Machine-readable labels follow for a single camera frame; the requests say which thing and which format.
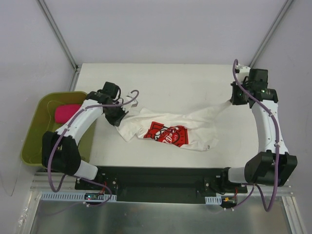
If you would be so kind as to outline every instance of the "white table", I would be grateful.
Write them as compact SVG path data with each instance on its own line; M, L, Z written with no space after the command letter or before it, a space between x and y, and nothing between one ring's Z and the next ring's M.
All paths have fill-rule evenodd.
M231 65L84 63L76 91L96 91L106 81L124 93L138 89L139 105L188 113L231 97ZM136 137L125 142L105 117L96 123L90 163L97 166L240 167L257 154L255 120L248 105L230 106L217 117L218 145L194 152Z

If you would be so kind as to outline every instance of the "green bin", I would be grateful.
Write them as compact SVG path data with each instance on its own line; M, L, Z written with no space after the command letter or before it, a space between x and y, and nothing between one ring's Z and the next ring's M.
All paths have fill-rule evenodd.
M82 104L86 96L85 92L60 92L48 94L40 100L20 155L25 164L42 166L42 136L46 131L54 132L62 126L62 124L55 123L56 108L66 104ZM82 136L78 145L81 159L86 162L90 160L94 130L95 122Z

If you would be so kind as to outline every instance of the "wall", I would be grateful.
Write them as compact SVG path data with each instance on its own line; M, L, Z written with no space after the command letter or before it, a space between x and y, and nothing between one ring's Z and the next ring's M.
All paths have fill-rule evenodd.
M34 110L68 88L73 70L35 0L1 1L0 21L0 233L9 234L34 174L20 160Z
M46 0L78 64L248 64L284 1Z
M269 70L279 97L283 137L298 166L291 178L308 229L311 223L312 1L297 0L255 67Z

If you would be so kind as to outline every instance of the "red cloth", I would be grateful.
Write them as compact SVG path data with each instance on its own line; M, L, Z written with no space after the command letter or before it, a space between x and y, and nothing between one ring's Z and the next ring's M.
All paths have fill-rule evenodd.
M57 107L54 114L55 123L66 123L80 107L80 104L68 104Z

